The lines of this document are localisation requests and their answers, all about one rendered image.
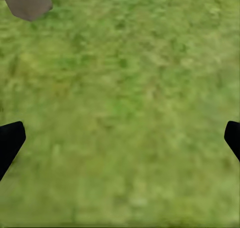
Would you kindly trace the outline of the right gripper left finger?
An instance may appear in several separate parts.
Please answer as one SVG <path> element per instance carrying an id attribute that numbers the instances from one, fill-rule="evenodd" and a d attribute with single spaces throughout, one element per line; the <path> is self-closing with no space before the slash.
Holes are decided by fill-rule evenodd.
<path id="1" fill-rule="evenodd" d="M 25 141 L 26 133 L 21 121 L 0 126 L 0 181 Z"/>

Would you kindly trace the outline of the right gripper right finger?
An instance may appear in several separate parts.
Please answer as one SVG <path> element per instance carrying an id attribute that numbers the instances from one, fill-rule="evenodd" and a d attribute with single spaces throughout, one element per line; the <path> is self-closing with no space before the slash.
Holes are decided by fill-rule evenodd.
<path id="1" fill-rule="evenodd" d="M 225 129 L 224 139 L 240 161 L 240 122 L 228 122 Z"/>

